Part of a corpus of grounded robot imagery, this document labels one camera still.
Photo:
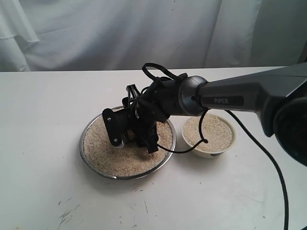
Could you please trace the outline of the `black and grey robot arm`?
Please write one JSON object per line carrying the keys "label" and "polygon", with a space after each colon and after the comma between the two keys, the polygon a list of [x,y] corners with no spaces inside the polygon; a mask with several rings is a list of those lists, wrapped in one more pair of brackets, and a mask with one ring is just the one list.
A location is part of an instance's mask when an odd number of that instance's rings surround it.
{"label": "black and grey robot arm", "polygon": [[216,81],[175,75],[154,63],[142,70],[152,84],[124,113],[122,130],[147,129],[154,121],[199,116],[207,109],[253,112],[264,134],[275,136],[294,160],[306,165],[306,63]]}

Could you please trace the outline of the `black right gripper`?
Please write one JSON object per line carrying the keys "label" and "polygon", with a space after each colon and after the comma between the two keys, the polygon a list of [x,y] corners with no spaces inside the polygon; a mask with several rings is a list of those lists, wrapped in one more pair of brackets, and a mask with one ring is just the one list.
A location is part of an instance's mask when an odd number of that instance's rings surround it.
{"label": "black right gripper", "polygon": [[124,108],[129,110],[130,129],[138,147],[146,147],[148,153],[158,151],[157,122],[164,123],[169,116],[155,101],[160,84],[152,83],[139,91],[135,84],[126,87],[127,97],[122,99]]}

